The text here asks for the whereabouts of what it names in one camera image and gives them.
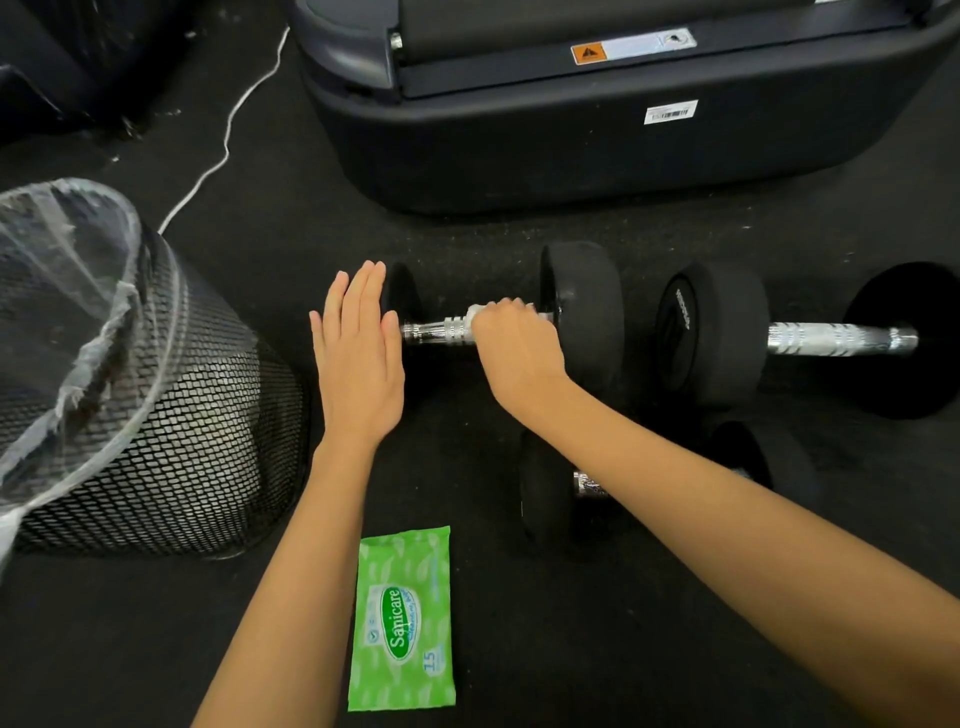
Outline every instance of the wet wipe pack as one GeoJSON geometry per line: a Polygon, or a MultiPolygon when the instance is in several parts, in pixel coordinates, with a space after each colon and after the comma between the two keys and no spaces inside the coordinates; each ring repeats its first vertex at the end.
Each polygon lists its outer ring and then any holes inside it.
{"type": "Polygon", "coordinates": [[[450,528],[360,542],[349,711],[454,705],[450,528]]]}

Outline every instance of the white cord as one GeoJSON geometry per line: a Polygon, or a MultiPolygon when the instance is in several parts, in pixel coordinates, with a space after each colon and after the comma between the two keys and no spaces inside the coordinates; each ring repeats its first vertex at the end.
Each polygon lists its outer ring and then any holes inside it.
{"type": "Polygon", "coordinates": [[[264,81],[272,78],[280,69],[280,59],[283,55],[283,46],[287,44],[287,36],[289,35],[290,28],[288,26],[287,29],[283,31],[283,36],[280,38],[280,44],[276,47],[276,63],[274,63],[274,67],[257,79],[250,88],[244,91],[243,96],[240,97],[240,100],[233,106],[233,109],[230,110],[229,116],[227,117],[227,132],[224,134],[223,158],[221,158],[220,161],[201,174],[200,178],[197,180],[197,183],[193,185],[193,189],[187,192],[186,197],[180,200],[174,206],[174,208],[170,210],[163,222],[160,223],[160,227],[156,229],[156,231],[161,235],[166,232],[167,228],[170,226],[170,223],[175,217],[177,217],[180,211],[184,209],[191,200],[193,200],[193,198],[200,191],[200,188],[204,185],[204,182],[206,182],[206,179],[215,172],[218,172],[230,159],[230,133],[233,131],[233,117],[236,116],[237,111],[240,110],[240,107],[247,103],[247,99],[250,98],[251,94],[256,91],[264,81]]]}

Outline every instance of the person's left arm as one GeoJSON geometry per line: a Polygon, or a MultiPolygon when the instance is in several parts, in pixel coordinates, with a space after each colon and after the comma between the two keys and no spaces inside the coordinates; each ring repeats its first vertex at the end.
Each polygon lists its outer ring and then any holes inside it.
{"type": "Polygon", "coordinates": [[[340,696],[364,496],[400,419],[396,314],[380,317],[383,263],[341,273],[310,314],[324,438],[300,504],[194,719],[194,728],[332,725],[340,696]]]}

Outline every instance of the black dumbbell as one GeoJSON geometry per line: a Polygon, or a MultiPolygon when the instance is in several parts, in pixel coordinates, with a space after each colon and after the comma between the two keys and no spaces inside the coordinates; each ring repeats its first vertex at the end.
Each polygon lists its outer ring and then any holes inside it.
{"type": "MultiPolygon", "coordinates": [[[[811,511],[823,488],[804,447],[783,426],[727,421],[717,426],[704,456],[811,511]]],[[[607,491],[581,473],[529,430],[520,441],[520,514],[538,544],[559,546],[570,535],[574,503],[608,498],[607,491]]]]}
{"type": "MultiPolygon", "coordinates": [[[[623,294],[620,276],[607,252],[595,243],[552,243],[540,256],[538,313],[557,327],[566,371],[595,395],[603,394],[623,360],[623,294]]],[[[380,305],[396,310],[408,346],[473,344],[470,322],[482,306],[464,316],[425,322],[413,274],[402,263],[388,266],[380,305]]]]}
{"type": "Polygon", "coordinates": [[[842,324],[771,323],[763,283],[730,263],[673,277],[657,313],[660,382],[701,407],[734,407],[756,390],[768,355],[839,357],[849,396],[886,417],[925,417],[960,390],[960,279],[904,263],[870,280],[842,324]]]}

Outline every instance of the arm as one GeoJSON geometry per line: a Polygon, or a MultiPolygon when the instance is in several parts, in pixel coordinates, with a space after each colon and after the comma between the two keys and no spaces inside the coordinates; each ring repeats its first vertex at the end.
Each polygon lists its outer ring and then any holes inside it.
{"type": "Polygon", "coordinates": [[[364,495],[403,409],[396,314],[380,319],[385,268],[334,280],[311,312],[325,433],[297,510],[233,636],[195,728],[332,725],[340,696],[364,495]]]}
{"type": "Polygon", "coordinates": [[[497,400],[767,639],[866,714],[960,725],[960,601],[829,522],[630,422],[564,373],[521,302],[473,335],[497,400]]]}

